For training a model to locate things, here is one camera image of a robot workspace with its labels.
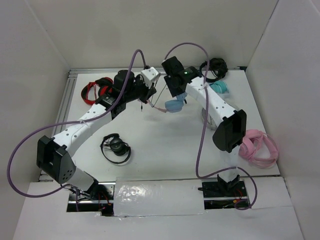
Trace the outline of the pink blue cat-ear headphones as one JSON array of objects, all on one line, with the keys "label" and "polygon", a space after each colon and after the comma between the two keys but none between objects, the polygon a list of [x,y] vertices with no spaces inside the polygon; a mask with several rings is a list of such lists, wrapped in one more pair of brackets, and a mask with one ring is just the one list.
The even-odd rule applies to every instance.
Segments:
[{"label": "pink blue cat-ear headphones", "polygon": [[177,113],[180,112],[186,103],[186,97],[187,93],[182,93],[180,95],[176,96],[176,99],[166,101],[164,104],[164,108],[156,107],[154,104],[152,104],[149,100],[147,103],[156,110],[163,112],[163,113]]}]

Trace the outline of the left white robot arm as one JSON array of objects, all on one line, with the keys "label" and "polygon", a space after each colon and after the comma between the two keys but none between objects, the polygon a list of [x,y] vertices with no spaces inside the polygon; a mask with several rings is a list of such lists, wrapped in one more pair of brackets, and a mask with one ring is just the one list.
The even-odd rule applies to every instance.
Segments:
[{"label": "left white robot arm", "polygon": [[127,103],[135,100],[146,103],[156,93],[155,81],[159,76],[154,67],[138,75],[120,70],[78,123],[53,137],[43,136],[38,140],[36,165],[60,185],[67,183],[79,189],[86,199],[97,197],[102,189],[99,182],[78,168],[72,156],[96,131],[124,111]]}]

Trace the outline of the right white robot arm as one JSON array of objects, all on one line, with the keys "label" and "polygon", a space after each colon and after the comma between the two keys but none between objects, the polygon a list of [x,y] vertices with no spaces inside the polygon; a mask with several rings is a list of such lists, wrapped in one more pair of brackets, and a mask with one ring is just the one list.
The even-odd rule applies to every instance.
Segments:
[{"label": "right white robot arm", "polygon": [[[237,173],[236,150],[239,149],[246,133],[247,114],[245,111],[236,110],[223,100],[209,85],[205,76],[195,67],[184,68],[181,62],[171,57],[162,62],[166,73],[164,80],[173,97],[189,95],[205,109],[202,135],[198,150],[195,172],[199,179],[206,179],[217,175],[218,190],[223,196],[230,196],[236,189],[240,180]],[[206,176],[199,175],[199,162],[205,137],[208,117],[211,117],[217,128],[212,140],[220,155],[229,166],[210,173]],[[220,177],[219,173],[229,171],[228,176]]]}]

